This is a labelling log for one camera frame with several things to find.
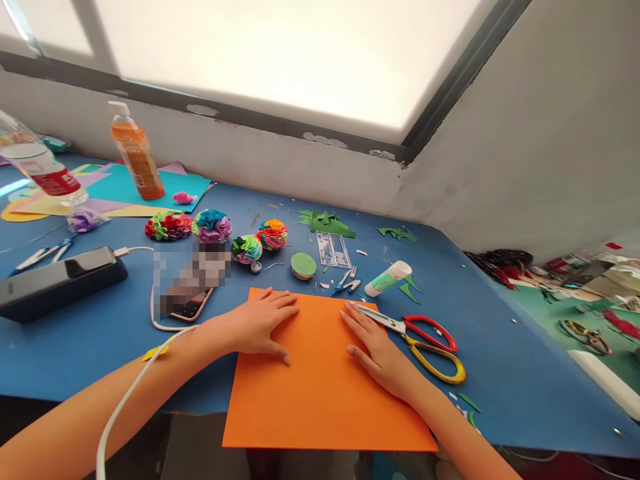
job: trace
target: paper flower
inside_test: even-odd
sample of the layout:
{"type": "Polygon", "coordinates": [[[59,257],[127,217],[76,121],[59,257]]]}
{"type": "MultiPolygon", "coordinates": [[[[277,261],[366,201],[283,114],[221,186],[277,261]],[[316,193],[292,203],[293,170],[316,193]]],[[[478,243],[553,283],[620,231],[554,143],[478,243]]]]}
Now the paper flower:
{"type": "Polygon", "coordinates": [[[188,218],[184,213],[167,215],[164,212],[158,212],[145,225],[145,234],[150,239],[158,241],[178,240],[185,238],[191,232],[192,223],[193,219],[188,218]]]}
{"type": "Polygon", "coordinates": [[[224,243],[231,235],[231,221],[220,210],[202,210],[195,216],[191,230],[200,243],[224,243]]]}
{"type": "Polygon", "coordinates": [[[262,256],[262,244],[255,235],[243,235],[231,244],[233,258],[246,265],[258,261],[262,256]]]}
{"type": "Polygon", "coordinates": [[[173,199],[176,200],[176,202],[178,202],[180,205],[188,205],[198,200],[198,196],[190,195],[187,192],[178,192],[173,196],[173,199]]]}
{"type": "Polygon", "coordinates": [[[260,225],[256,234],[266,250],[278,250],[287,242],[287,226],[280,220],[267,220],[260,225]]]}
{"type": "Polygon", "coordinates": [[[98,225],[102,225],[108,221],[108,218],[89,210],[88,208],[76,208],[70,216],[67,217],[69,230],[74,233],[84,233],[93,230],[98,225]]]}

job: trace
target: orange bottle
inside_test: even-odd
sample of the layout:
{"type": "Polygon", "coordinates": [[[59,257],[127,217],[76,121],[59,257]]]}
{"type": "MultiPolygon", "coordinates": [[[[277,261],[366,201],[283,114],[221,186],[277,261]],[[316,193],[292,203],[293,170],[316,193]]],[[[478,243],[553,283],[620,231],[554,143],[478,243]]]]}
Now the orange bottle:
{"type": "Polygon", "coordinates": [[[115,115],[111,122],[113,139],[120,150],[122,160],[129,168],[140,196],[144,200],[164,197],[165,187],[151,156],[147,134],[129,116],[129,107],[126,103],[110,101],[109,108],[115,115]]]}

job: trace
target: red label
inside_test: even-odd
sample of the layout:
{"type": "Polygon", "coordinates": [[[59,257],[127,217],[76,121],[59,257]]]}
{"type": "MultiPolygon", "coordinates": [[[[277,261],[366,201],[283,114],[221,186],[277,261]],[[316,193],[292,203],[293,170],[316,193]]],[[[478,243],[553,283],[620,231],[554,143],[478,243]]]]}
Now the red label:
{"type": "Polygon", "coordinates": [[[67,169],[45,175],[32,175],[31,178],[52,197],[60,197],[80,190],[80,183],[67,169]]]}

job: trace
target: clear plastic ruler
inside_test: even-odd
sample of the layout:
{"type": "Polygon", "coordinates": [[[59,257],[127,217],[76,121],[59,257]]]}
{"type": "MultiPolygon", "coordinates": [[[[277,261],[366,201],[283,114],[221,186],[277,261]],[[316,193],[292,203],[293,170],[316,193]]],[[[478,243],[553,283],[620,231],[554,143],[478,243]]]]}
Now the clear plastic ruler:
{"type": "Polygon", "coordinates": [[[349,252],[342,235],[316,232],[320,263],[330,267],[351,268],[349,252]]]}

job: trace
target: orange paper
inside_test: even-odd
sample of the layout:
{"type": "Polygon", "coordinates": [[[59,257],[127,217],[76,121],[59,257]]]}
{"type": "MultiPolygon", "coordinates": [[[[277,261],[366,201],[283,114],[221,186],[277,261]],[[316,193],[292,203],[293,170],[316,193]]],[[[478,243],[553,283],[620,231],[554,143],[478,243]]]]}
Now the orange paper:
{"type": "Polygon", "coordinates": [[[420,416],[347,354],[349,344],[366,348],[340,317],[343,304],[298,295],[300,312],[272,334],[289,351],[289,367],[267,355],[238,356],[223,447],[438,450],[420,416]]]}

